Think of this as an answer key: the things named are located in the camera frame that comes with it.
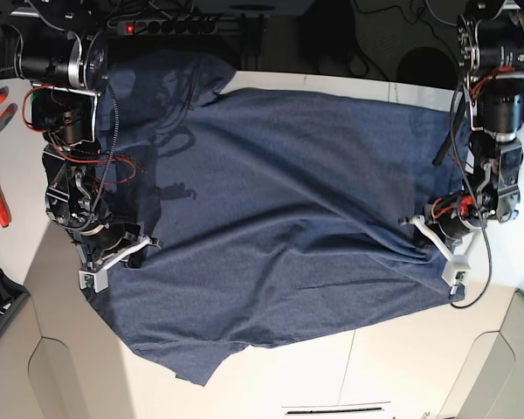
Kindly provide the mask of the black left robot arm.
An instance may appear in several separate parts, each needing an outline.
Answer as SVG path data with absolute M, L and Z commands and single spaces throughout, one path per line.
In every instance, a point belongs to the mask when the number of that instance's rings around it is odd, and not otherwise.
M 463 188 L 436 198 L 422 214 L 401 219 L 427 237 L 446 260 L 442 273 L 450 301 L 471 270 L 470 251 L 450 245 L 465 236 L 486 238 L 490 220 L 515 219 L 521 201 L 523 162 L 518 133 L 524 126 L 524 1 L 469 1 L 458 17 L 458 84 L 449 111 L 449 133 L 433 165 L 452 155 Z

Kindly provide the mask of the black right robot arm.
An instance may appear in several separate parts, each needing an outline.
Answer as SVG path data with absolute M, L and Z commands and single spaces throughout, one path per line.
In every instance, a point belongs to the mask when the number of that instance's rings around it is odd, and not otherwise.
M 124 163 L 137 173 L 132 159 L 115 153 L 119 115 L 107 145 L 95 133 L 100 98 L 116 99 L 107 76 L 107 38 L 81 1 L 15 1 L 6 22 L 19 34 L 14 71 L 31 82 L 24 124 L 46 141 L 46 214 L 77 247 L 80 288 L 101 292 L 111 268 L 137 268 L 144 249 L 159 245 L 105 198 L 110 168 Z

